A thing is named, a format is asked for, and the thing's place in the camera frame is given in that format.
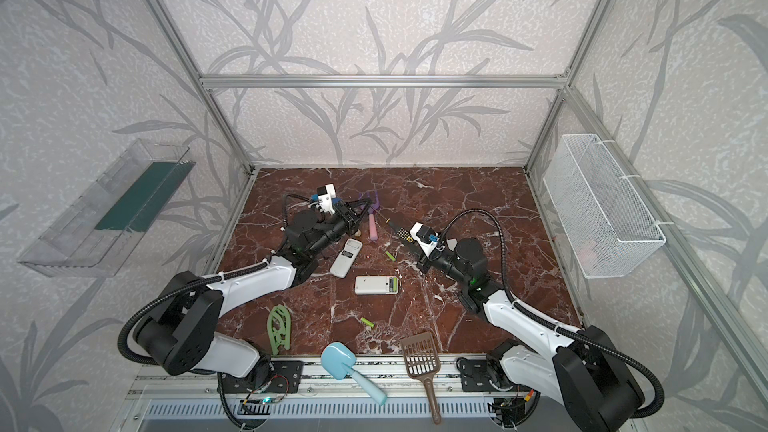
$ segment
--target remote control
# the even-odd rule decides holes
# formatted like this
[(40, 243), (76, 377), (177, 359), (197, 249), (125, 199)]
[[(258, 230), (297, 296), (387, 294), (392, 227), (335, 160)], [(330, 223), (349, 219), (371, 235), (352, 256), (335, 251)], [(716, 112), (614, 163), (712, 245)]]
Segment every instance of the remote control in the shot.
[(362, 247), (362, 242), (354, 238), (348, 238), (344, 245), (344, 250), (341, 251), (336, 260), (333, 261), (333, 265), (331, 265), (331, 273), (338, 278), (346, 277), (355, 261), (355, 257), (357, 257), (357, 253), (360, 252), (360, 247)]
[(397, 277), (394, 275), (361, 275), (355, 278), (358, 295), (397, 294)]

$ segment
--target floral wallpaper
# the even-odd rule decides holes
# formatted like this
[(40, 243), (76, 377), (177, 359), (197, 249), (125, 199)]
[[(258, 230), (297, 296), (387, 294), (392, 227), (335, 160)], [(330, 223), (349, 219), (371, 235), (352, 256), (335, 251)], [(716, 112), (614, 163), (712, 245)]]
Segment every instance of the floral wallpaper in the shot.
[[(109, 428), (138, 366), (120, 323), (202, 272), (245, 168), (141, 0), (0, 0), (0, 428)], [(18, 256), (133, 140), (197, 165), (113, 278), (47, 278)]]
[[(618, 0), (576, 86), (757, 336), (768, 344), (764, 0)], [(649, 430), (768, 430), (768, 412), (658, 251), (625, 278), (586, 282), (541, 177), (566, 108), (532, 170), (588, 320), (663, 377)]]
[[(205, 74), (475, 75), (562, 73), (596, 0), (164, 2)], [(517, 166), (530, 149), (521, 143), (535, 139), (554, 92), (238, 89), (216, 96), (259, 164)]]

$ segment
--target pink handle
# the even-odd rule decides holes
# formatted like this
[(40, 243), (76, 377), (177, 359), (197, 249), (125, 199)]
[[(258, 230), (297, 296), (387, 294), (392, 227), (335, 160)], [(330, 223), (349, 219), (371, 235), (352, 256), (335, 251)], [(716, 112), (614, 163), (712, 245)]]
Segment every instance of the pink handle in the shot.
[(371, 241), (376, 242), (379, 240), (379, 234), (376, 232), (376, 219), (373, 214), (368, 215), (368, 233), (371, 235)]

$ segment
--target wallpaper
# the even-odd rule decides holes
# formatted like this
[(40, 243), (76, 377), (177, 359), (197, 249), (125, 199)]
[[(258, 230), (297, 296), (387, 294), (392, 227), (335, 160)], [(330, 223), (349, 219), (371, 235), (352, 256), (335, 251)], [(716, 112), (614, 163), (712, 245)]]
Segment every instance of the wallpaper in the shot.
[(596, 0), (164, 0), (203, 73), (561, 73)]
[(523, 166), (554, 98), (550, 89), (217, 92), (251, 160), (279, 166)]
[(768, 346), (765, 0), (618, 0), (584, 94)]
[[(201, 272), (244, 184), (141, 0), (0, 0), (0, 429), (107, 430), (138, 369), (120, 324)], [(137, 138), (196, 161), (113, 278), (16, 263)]]
[[(586, 322), (605, 330), (619, 350), (646, 365), (664, 385), (664, 406), (642, 419), (645, 429), (768, 430), (768, 410), (723, 346), (664, 248), (626, 277), (587, 280), (582, 275), (542, 179), (560, 136), (584, 132), (576, 115), (564, 106), (533, 164), (532, 186), (542, 218), (552, 226), (554, 246), (574, 304)], [(636, 376), (650, 400), (653, 390), (644, 378)]]

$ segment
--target white metal basket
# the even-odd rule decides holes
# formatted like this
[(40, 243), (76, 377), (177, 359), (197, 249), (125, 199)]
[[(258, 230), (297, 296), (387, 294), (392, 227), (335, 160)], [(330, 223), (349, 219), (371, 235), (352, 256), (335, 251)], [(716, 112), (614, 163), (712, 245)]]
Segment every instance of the white metal basket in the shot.
[(586, 278), (623, 277), (667, 241), (595, 134), (562, 136), (544, 185)]

